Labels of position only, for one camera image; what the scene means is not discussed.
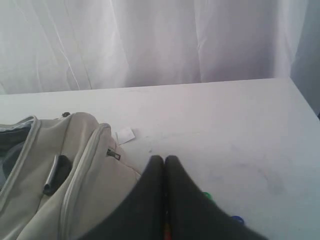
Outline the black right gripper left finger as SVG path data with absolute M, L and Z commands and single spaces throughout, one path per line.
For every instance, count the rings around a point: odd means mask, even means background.
M 81 240 L 162 240 L 165 230 L 164 160 L 150 157 L 129 195 Z

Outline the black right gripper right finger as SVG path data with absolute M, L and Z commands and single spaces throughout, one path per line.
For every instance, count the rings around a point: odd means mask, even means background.
M 265 240 L 222 211 L 188 175 L 178 157 L 165 159 L 169 224 L 173 240 Z

